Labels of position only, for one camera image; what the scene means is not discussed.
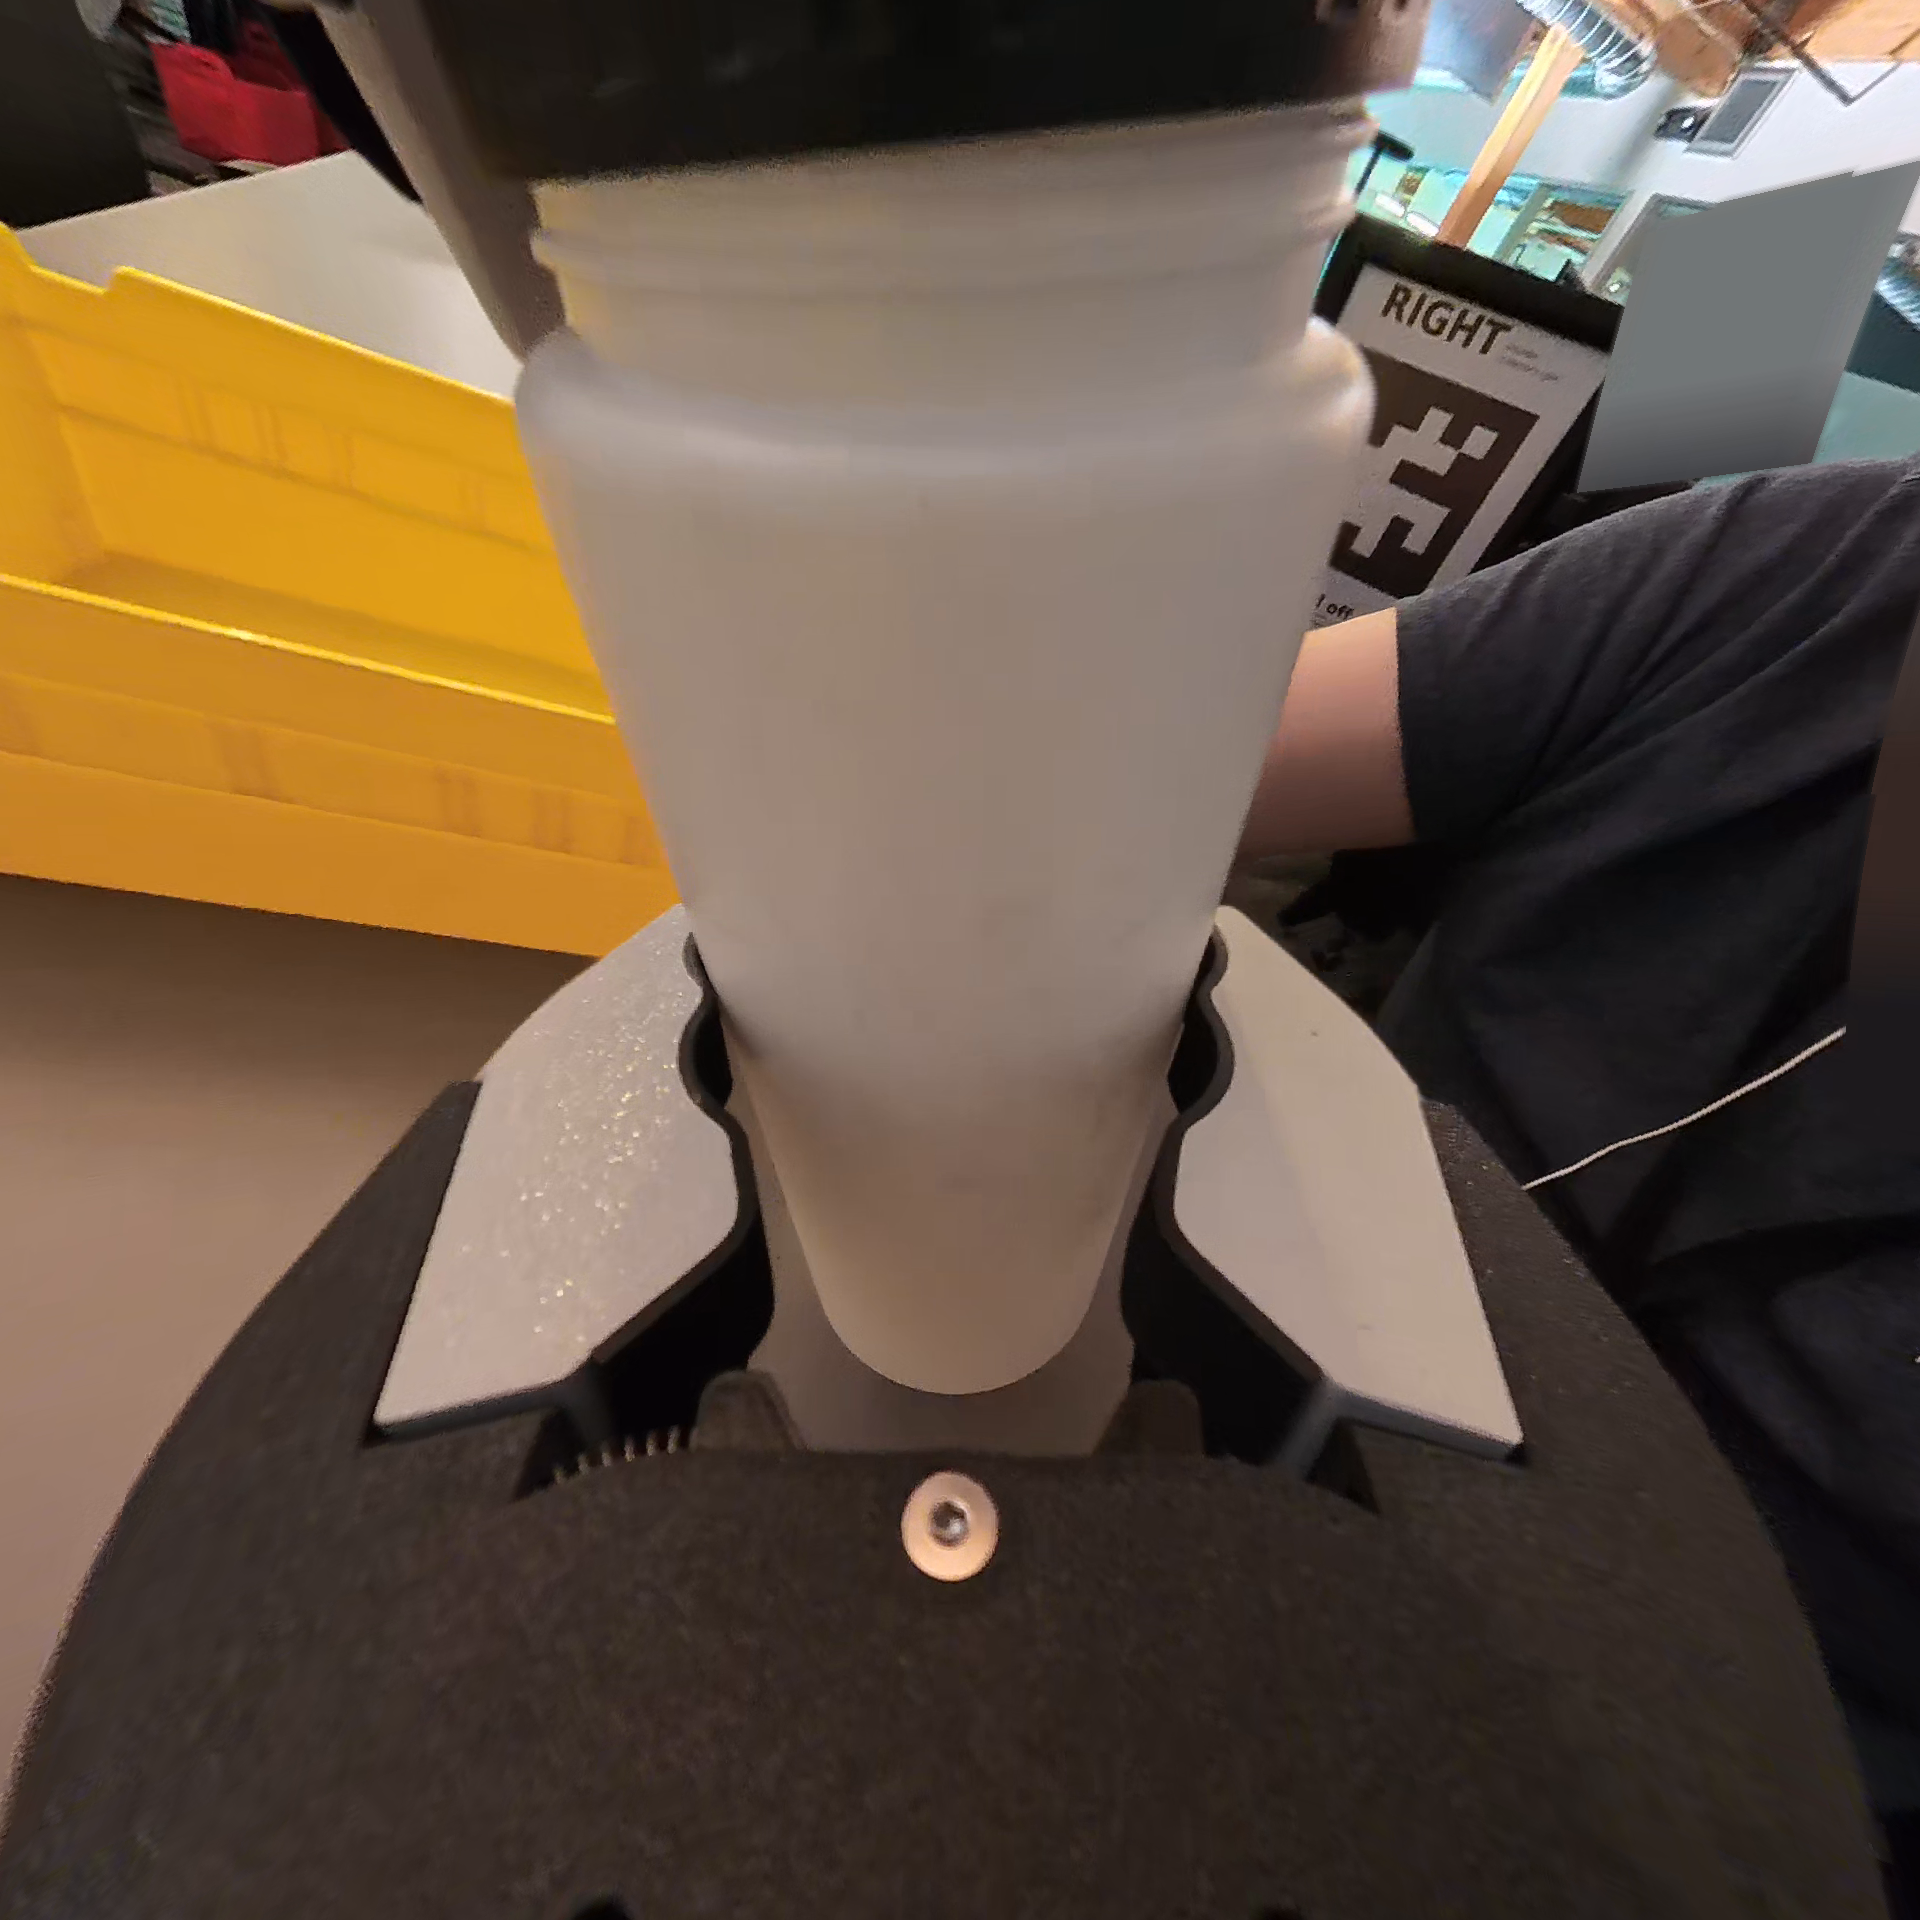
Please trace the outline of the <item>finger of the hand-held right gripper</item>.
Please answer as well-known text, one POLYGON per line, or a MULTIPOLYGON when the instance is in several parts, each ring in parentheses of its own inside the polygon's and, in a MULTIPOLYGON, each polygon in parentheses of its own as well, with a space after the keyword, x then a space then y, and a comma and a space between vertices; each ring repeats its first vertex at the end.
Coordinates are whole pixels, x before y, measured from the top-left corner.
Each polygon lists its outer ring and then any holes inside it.
POLYGON ((322 3, 326 42, 388 137, 501 344, 528 357, 564 324, 549 271, 532 255, 535 205, 470 137, 419 3, 322 3))

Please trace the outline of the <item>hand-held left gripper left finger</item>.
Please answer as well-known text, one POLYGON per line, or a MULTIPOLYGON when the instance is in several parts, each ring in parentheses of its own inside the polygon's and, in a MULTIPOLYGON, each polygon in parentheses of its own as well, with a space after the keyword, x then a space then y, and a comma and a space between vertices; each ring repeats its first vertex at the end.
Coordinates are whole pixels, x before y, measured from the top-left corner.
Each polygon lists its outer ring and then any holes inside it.
POLYGON ((478 1076, 371 1413, 411 1441, 520 1413, 561 1451, 676 1451, 770 1329, 774 1279, 718 1001, 657 919, 478 1076))

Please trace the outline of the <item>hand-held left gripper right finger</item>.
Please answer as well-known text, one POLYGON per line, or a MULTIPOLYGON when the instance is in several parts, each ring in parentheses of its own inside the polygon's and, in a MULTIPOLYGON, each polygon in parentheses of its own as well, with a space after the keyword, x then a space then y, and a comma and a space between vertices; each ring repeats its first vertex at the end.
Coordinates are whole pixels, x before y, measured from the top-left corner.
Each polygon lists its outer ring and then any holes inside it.
POLYGON ((1341 1423, 1523 1446, 1424 1103, 1373 1028, 1223 905, 1122 1258, 1137 1365, 1204 1449, 1310 1469, 1341 1423))

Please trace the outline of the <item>black bottle lid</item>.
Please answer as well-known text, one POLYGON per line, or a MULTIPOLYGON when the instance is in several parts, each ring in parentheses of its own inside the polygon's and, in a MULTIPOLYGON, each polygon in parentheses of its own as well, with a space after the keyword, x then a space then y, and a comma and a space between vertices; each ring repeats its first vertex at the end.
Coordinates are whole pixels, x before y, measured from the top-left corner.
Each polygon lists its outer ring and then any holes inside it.
POLYGON ((1426 3, 426 3, 529 183, 1324 107, 1410 82, 1426 3))

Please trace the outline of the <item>yellow plastic bin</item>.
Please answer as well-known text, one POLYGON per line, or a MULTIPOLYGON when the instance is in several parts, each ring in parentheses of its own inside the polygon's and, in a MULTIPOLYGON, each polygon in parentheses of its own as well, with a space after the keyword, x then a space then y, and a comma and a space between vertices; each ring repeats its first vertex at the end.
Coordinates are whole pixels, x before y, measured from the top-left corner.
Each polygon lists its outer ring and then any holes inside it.
POLYGON ((3 874, 583 954, 667 909, 509 400, 5 231, 3 874))

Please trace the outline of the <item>white plastic bottle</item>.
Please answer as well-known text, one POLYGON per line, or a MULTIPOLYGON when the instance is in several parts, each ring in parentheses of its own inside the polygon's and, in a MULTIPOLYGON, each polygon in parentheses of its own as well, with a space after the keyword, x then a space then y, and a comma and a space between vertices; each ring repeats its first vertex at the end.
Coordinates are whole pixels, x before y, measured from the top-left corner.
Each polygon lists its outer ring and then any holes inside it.
POLYGON ((1358 99, 539 183, 516 422, 832 1329, 1076 1332, 1369 420, 1358 99))

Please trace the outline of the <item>red container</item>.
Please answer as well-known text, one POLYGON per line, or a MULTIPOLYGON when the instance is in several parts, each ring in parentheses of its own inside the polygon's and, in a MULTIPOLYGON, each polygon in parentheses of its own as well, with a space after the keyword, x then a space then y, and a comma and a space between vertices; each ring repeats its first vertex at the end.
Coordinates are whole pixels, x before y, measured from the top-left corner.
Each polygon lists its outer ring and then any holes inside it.
POLYGON ((160 38, 146 49, 177 143, 193 158, 298 165, 347 148, 265 27, 244 27, 230 52, 160 38))

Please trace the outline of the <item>black framed marker sign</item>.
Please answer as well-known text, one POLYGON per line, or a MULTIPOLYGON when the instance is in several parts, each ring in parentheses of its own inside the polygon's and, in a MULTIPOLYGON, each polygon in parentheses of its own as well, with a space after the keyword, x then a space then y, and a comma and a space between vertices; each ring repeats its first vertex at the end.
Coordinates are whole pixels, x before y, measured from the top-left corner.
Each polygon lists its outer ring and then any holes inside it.
POLYGON ((1313 312, 1361 354, 1376 412, 1313 625, 1503 560, 1569 494, 1621 306, 1356 213, 1313 312))

